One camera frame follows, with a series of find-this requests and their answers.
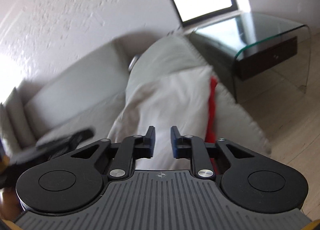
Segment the white t-shirt with script print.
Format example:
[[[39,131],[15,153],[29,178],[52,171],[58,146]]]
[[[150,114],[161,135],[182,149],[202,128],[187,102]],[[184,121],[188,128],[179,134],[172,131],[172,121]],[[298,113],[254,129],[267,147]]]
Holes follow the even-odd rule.
[[[170,129],[181,135],[204,138],[208,124],[208,100],[212,70],[208,66],[172,73],[138,86],[115,120],[108,138],[121,142],[132,135],[156,129],[153,157],[136,161],[138,170],[189,169],[188,159],[173,157]]]

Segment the red garment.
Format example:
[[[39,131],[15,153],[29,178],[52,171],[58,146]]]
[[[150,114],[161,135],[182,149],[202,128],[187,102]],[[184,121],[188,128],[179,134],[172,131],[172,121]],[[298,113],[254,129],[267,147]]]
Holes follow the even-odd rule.
[[[213,129],[215,118],[215,88],[217,86],[217,80],[213,76],[210,78],[210,96],[208,99],[208,124],[205,142],[215,144],[216,135]]]

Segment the front grey-green cushion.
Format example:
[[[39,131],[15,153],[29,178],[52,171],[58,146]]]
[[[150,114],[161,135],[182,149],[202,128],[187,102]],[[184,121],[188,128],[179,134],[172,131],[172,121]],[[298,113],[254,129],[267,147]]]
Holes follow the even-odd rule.
[[[12,157],[21,151],[8,113],[3,104],[1,104],[1,143],[3,145],[5,154],[9,157]]]

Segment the grey-green cushion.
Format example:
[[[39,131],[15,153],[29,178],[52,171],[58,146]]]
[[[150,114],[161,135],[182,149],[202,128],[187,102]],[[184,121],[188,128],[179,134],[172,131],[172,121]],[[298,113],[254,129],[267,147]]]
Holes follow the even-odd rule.
[[[8,113],[3,104],[1,104],[1,143],[3,145],[5,154],[9,157],[12,157],[21,151]]]
[[[29,127],[22,100],[16,88],[13,88],[11,94],[7,98],[5,108],[8,112],[11,125],[20,147],[26,148],[34,145],[36,143],[36,138]]]

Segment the rear grey-green cushion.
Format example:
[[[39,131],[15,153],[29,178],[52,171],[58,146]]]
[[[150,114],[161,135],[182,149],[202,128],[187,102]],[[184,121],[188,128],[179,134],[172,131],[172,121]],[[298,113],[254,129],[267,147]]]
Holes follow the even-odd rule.
[[[11,125],[20,147],[26,148],[34,145],[36,143],[36,138],[29,127],[22,100],[16,88],[13,88],[11,94],[7,98],[5,108],[8,112]]]

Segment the grey-green sofa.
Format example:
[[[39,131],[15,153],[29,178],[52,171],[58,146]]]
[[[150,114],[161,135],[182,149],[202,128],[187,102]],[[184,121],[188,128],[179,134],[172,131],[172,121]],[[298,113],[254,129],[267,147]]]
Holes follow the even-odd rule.
[[[131,72],[127,56],[117,41],[91,52],[63,71],[23,104],[36,143],[21,151],[86,128],[93,140],[108,138],[119,114],[135,89],[175,72],[208,66],[217,80],[214,131],[263,155],[271,147],[259,125],[233,99],[214,69],[183,36],[156,41],[139,58]]]

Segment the small white device on sofa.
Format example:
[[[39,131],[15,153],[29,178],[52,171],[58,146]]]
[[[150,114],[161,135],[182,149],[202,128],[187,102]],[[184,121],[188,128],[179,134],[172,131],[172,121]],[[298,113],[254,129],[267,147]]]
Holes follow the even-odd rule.
[[[141,57],[140,54],[136,54],[132,59],[131,59],[131,62],[129,64],[129,67],[128,67],[128,71],[131,72],[134,65],[136,64],[136,62],[139,60],[139,58]]]

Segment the glass side table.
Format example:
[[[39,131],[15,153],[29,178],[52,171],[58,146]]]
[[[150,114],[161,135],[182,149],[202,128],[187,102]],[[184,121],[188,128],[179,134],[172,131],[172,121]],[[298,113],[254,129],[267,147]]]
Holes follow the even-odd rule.
[[[265,72],[306,92],[311,38],[306,24],[255,12],[240,13],[188,34],[237,102],[244,101],[249,81]]]

